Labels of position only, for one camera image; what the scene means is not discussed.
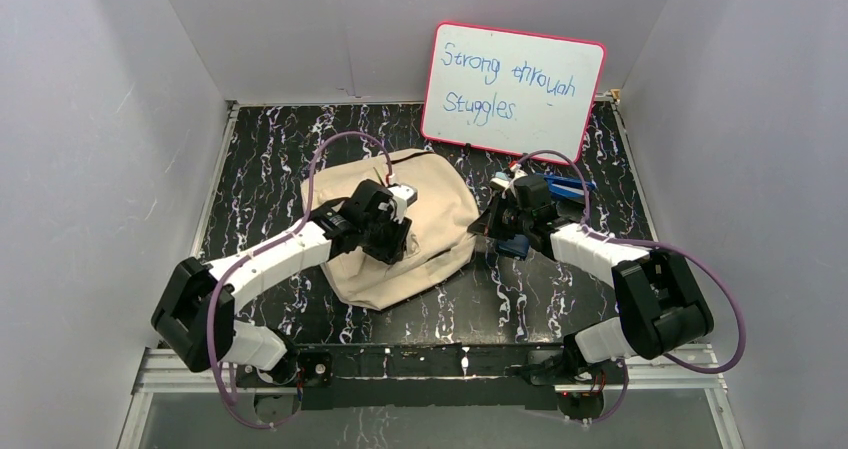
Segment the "beige canvas backpack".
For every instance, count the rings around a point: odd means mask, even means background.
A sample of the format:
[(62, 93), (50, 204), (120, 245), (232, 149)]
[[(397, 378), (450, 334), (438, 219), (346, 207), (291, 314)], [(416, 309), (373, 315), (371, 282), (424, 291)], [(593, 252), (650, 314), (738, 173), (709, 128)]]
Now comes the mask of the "beige canvas backpack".
[(396, 181), (417, 191), (407, 211), (412, 224), (402, 260), (387, 265), (357, 249), (322, 265), (341, 302), (372, 310), (403, 302), (465, 266), (475, 250), (468, 227), (479, 217), (471, 190), (446, 158), (415, 149), (390, 157)]

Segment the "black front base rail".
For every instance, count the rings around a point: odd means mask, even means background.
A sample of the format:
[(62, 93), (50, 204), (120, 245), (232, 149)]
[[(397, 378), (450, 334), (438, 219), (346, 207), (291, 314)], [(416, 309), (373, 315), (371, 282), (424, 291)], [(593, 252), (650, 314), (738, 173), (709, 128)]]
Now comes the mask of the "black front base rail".
[(297, 381), (309, 410), (360, 407), (517, 406), (553, 410), (599, 385), (557, 343), (326, 345), (303, 347)]

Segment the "pink framed whiteboard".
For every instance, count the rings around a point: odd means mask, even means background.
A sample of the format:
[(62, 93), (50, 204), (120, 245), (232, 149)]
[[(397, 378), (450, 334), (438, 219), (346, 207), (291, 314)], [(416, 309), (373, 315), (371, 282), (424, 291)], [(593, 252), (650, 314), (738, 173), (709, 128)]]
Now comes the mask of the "pink framed whiteboard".
[(421, 133), (544, 161), (577, 161), (601, 80), (599, 42), (443, 22), (435, 31)]

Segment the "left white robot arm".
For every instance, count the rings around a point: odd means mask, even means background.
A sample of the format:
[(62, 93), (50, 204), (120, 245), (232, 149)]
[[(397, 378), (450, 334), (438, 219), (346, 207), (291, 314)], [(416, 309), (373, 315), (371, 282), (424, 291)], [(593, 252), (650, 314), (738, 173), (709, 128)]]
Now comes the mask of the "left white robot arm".
[(276, 329), (238, 320), (266, 290), (304, 269), (361, 250), (392, 265), (402, 260), (416, 189), (361, 181), (352, 195), (331, 199), (287, 231), (242, 254), (212, 262), (179, 262), (151, 316), (151, 325), (192, 372), (217, 363), (251, 366), (275, 385), (294, 380), (296, 348)]

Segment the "light blue white stapler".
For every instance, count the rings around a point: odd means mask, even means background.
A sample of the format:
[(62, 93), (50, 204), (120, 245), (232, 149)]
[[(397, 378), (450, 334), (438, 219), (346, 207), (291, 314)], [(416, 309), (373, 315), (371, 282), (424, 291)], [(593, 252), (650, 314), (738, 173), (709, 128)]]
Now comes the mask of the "light blue white stapler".
[(493, 192), (504, 192), (510, 187), (510, 184), (510, 176), (503, 172), (496, 172), (489, 182)]

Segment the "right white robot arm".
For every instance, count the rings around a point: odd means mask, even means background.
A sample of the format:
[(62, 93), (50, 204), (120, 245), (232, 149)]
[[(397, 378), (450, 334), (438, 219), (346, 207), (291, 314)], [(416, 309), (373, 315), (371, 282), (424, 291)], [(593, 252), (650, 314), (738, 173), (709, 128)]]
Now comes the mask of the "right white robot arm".
[(541, 175), (499, 173), (490, 187), (488, 206), (470, 233), (497, 241), (503, 255), (523, 259), (534, 250), (574, 265), (615, 292), (617, 316), (566, 336), (562, 355), (545, 367), (560, 366), (571, 380), (587, 383), (606, 361), (655, 359), (713, 330), (712, 312), (683, 255), (589, 234), (559, 213)]

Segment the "blue black stapler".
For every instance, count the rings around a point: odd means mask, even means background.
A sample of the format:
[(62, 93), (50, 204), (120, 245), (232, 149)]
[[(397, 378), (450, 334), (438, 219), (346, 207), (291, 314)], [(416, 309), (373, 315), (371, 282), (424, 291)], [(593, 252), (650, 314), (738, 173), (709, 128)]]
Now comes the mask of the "blue black stapler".
[(596, 184), (587, 181), (583, 184), (579, 178), (563, 177), (546, 174), (543, 179), (547, 183), (549, 193), (554, 201), (569, 201), (585, 205), (586, 192), (596, 189)]

